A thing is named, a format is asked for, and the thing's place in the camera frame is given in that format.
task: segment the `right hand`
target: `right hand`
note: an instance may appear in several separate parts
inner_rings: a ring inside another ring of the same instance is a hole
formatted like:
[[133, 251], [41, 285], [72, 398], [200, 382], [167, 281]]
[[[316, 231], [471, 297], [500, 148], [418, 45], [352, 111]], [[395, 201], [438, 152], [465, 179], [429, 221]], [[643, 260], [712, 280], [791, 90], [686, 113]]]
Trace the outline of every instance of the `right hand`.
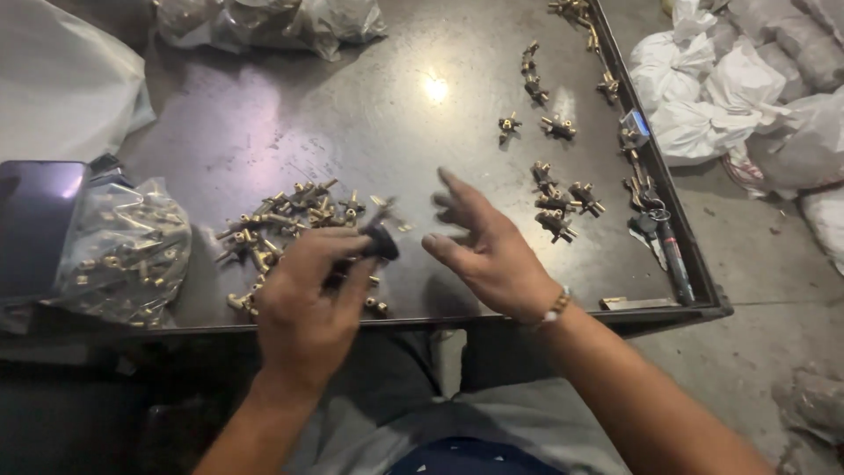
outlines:
[[562, 286], [551, 279], [513, 221], [477, 189], [443, 168], [437, 171], [449, 192], [433, 197], [445, 208], [437, 218], [468, 229], [469, 240], [462, 246], [433, 233], [422, 238], [422, 247], [453, 270], [490, 310], [526, 324], [542, 321]]

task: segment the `person's leg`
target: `person's leg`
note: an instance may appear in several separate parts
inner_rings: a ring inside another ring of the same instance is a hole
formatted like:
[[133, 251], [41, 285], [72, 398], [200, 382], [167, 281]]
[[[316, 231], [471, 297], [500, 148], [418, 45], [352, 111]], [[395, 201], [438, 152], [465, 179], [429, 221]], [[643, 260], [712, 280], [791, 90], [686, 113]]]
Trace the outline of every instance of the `person's leg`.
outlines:
[[309, 467], [441, 395], [430, 333], [361, 331], [285, 468]]
[[483, 323], [466, 329], [460, 392], [554, 378], [556, 373], [531, 329], [506, 323]]

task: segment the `key ring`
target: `key ring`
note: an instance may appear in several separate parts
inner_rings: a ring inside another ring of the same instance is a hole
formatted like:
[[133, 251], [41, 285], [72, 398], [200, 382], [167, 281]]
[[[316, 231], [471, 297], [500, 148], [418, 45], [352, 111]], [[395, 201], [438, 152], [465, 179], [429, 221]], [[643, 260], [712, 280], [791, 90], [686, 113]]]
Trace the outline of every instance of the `key ring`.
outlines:
[[650, 210], [647, 212], [647, 215], [656, 222], [664, 222], [671, 219], [671, 212], [666, 210], [665, 208], [656, 208], [655, 210]]

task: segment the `smartphone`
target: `smartphone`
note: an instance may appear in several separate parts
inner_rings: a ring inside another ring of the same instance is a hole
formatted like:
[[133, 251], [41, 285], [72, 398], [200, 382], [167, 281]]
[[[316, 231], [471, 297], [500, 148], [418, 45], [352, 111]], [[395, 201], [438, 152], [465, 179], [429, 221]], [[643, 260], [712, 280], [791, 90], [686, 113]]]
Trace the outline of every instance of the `smartphone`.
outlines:
[[0, 304], [56, 296], [88, 177], [76, 161], [0, 163]]

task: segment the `clear plastic bag of brass parts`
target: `clear plastic bag of brass parts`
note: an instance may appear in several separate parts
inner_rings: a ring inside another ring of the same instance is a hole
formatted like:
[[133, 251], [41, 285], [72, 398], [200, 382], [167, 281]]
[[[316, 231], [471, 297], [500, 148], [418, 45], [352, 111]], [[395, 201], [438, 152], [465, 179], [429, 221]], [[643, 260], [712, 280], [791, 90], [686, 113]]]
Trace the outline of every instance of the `clear plastic bag of brass parts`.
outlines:
[[110, 322], [161, 326], [190, 254], [187, 214], [167, 194], [163, 178], [135, 189], [91, 188], [62, 258], [67, 284], [59, 298], [44, 303]]

